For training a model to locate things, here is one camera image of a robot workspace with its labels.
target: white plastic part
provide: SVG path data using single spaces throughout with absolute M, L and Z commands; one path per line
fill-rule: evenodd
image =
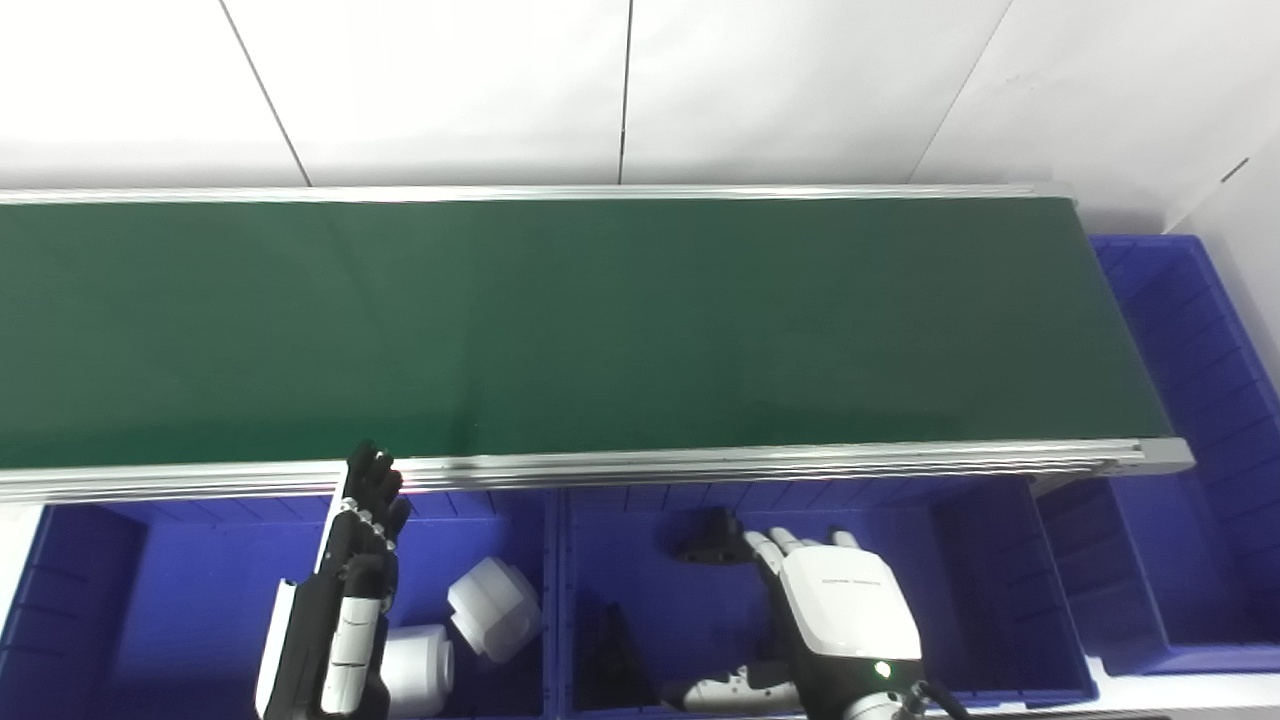
M 778 573 L 805 646 L 835 657 L 919 660 L 920 633 L 893 571 L 874 552 L 803 546 Z
M 497 557 L 485 557 L 449 585 L 453 624 L 476 655 L 506 662 L 543 629 L 538 593 Z
M 444 625 L 397 628 L 387 633 L 383 683 L 390 693 L 390 720 L 430 717 L 453 691 L 453 643 Z
M 275 689 L 275 674 L 280 670 L 280 652 L 284 651 L 284 635 L 293 615 L 293 594 L 297 585 L 280 580 L 275 588 L 275 605 L 271 606 L 271 624 L 266 628 L 266 642 L 262 643 L 262 664 L 257 667 L 257 688 L 253 691 L 253 708 L 259 717 L 266 716 L 266 705 L 271 702 Z
M 338 610 L 338 628 L 329 644 L 329 669 L 320 691 L 320 710 L 348 715 L 360 707 L 365 675 L 374 652 L 374 635 L 383 601 L 370 597 L 344 597 Z

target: black object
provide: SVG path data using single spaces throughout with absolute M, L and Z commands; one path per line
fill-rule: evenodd
M 911 715 L 924 715 L 924 702 L 928 700 L 938 703 L 938 707 L 952 720 L 970 720 L 969 711 L 960 705 L 951 691 L 936 682 L 920 680 L 915 683 L 911 687 L 911 694 L 908 696 L 906 710 Z
M 703 565 L 737 565 L 750 562 L 755 551 L 742 538 L 742 523 L 728 507 L 716 507 L 708 514 L 703 537 L 680 546 L 676 560 Z
M 604 607 L 602 625 L 599 643 L 581 656 L 575 710 L 658 705 L 618 603 Z

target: blue storage box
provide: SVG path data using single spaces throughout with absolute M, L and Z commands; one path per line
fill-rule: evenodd
M 668 680 L 768 660 L 755 566 L 676 560 L 713 507 L 748 529 L 781 525 L 827 541 L 833 525 L 893 568 L 920 629 L 925 666 L 966 705 L 1094 697 L 1052 556 L 1021 478 L 804 480 L 590 488 L 566 493 L 561 556 L 561 701 L 572 716 L 669 716 L 608 707 L 586 664 L 617 603 L 657 691 Z
M 479 662 L 448 587 L 485 556 L 554 588 L 554 493 L 413 496 L 390 625 L 444 624 L 444 716 L 553 716 L 556 628 L 508 664 Z M 315 562 L 328 497 L 60 506 L 45 511 L 0 641 L 0 717 L 241 720 L 280 578 Z M 544 620 L 554 597 L 544 594 Z
M 1275 389 L 1197 238 L 1093 243 L 1197 466 L 1039 500 L 1084 648 L 1112 675 L 1277 671 Z

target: robot finger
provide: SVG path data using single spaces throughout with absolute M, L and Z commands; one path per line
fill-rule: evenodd
M 407 497 L 401 497 L 396 502 L 392 502 L 392 507 L 387 512 L 387 539 L 396 542 L 399 538 L 399 532 L 404 529 L 404 523 L 408 521 L 412 511 L 413 507 L 410 505 Z
M 351 451 L 347 457 L 347 478 L 358 479 L 369 473 L 369 466 L 372 464 L 374 457 L 376 457 L 378 450 L 374 447 L 374 441 L 362 439 L 356 445 L 356 448 Z
M 379 452 L 378 457 L 369 465 L 369 473 L 365 475 L 365 482 L 370 489 L 378 489 L 381 487 L 383 482 L 387 479 L 388 473 L 390 473 L 392 462 L 396 459 L 388 452 Z
M 778 548 L 782 550 L 782 555 L 791 555 L 792 552 L 804 547 L 800 543 L 800 541 L 797 541 L 796 537 L 791 534 L 791 530 L 786 528 L 769 529 L 769 537 L 772 537 L 773 542 L 776 542 L 778 544 Z
M 378 495 L 383 498 L 383 502 L 390 502 L 399 495 L 403 484 L 404 477 L 399 474 L 399 470 L 387 470 L 385 477 L 378 483 Z
M 782 551 L 773 544 L 773 541 L 755 530 L 742 533 L 742 539 L 755 551 L 756 560 L 772 570 L 774 575 L 782 571 Z
M 858 550 L 858 541 L 854 538 L 854 533 L 849 530 L 835 530 L 831 533 L 831 543 L 838 544 L 840 547 L 851 547 Z

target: white cylindrical object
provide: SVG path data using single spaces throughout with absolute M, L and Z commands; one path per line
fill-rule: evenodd
M 453 624 L 476 655 L 507 662 L 538 637 L 543 614 L 529 580 L 502 560 L 485 557 L 449 585 Z
M 453 689 L 453 643 L 444 625 L 389 630 L 381 678 L 392 698 L 390 720 L 429 717 L 443 710 Z

